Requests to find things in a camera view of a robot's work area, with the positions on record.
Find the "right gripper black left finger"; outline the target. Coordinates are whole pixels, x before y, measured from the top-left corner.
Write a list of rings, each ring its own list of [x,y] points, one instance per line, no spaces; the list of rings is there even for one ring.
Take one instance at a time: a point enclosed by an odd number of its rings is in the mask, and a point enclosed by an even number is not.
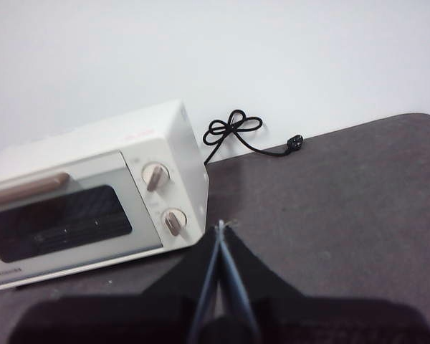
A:
[[[138,294],[76,295],[27,310],[10,343],[185,343],[204,318],[218,254],[216,226]]]

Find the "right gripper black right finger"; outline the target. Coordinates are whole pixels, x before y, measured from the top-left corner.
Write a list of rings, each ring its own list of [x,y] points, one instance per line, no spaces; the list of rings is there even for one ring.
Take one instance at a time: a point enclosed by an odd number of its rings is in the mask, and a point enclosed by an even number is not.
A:
[[[263,343],[430,343],[430,326],[410,305],[306,295],[285,282],[226,225],[221,258],[238,311]]]

